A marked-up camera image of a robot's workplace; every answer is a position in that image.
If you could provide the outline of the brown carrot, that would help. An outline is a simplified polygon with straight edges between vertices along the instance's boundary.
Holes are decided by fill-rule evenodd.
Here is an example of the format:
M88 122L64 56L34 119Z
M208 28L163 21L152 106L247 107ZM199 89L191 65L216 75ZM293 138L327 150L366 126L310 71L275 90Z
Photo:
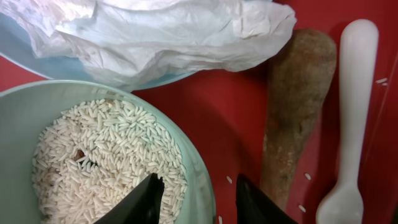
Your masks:
M313 29L295 30L280 52L269 59L260 188L282 210L336 64L334 40Z

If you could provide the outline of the white plastic spoon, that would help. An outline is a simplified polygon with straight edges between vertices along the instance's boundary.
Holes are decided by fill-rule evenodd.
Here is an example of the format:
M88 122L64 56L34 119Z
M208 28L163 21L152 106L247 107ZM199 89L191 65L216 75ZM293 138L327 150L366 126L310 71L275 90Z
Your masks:
M358 175L378 41L378 28L367 19L349 23L341 34L340 161L336 184L318 206L316 221L319 224L361 223L363 219Z

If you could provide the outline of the white crumpled napkin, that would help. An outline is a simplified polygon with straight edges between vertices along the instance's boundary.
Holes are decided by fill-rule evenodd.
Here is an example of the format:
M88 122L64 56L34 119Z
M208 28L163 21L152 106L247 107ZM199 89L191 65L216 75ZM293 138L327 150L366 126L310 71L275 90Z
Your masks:
M131 91L202 70L240 72L276 55L294 10L273 1L1 1L37 58L77 58L101 84Z

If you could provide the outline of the light blue plate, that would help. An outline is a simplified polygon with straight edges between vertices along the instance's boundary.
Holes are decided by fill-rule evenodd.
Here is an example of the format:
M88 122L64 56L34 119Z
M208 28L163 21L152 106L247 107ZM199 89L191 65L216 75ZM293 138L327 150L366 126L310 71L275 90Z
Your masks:
M86 73L83 64L77 58L35 57L28 33L5 14L1 14L1 56L47 79L101 83Z

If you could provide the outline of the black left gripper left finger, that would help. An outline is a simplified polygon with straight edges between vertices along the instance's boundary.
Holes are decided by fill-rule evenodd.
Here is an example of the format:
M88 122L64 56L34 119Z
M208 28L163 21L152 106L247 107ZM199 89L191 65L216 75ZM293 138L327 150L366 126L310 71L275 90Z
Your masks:
M159 224L164 189L162 178L151 173L95 224Z

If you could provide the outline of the green bowl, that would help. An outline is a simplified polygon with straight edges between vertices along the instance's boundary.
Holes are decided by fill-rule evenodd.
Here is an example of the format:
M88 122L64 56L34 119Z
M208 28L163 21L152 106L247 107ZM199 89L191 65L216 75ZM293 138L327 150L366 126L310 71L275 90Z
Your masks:
M178 144L188 189L176 223L214 223L216 204L206 165L185 133L166 115L130 93L75 80L44 80L1 92L1 223L40 223L32 155L41 131L82 101L117 99L151 112Z

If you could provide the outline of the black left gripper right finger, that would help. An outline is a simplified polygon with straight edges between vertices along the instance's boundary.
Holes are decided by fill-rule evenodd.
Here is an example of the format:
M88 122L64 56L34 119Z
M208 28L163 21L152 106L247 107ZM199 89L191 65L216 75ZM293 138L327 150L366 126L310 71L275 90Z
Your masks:
M248 177L236 181L237 224L297 224Z

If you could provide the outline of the white rice pile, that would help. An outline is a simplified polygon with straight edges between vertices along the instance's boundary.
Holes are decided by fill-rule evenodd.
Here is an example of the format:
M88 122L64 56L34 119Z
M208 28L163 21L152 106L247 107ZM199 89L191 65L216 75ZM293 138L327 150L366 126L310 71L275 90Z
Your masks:
M43 223L93 223L149 174L165 184L160 222L174 223L188 184L175 139L128 101L84 101L40 134L32 183Z

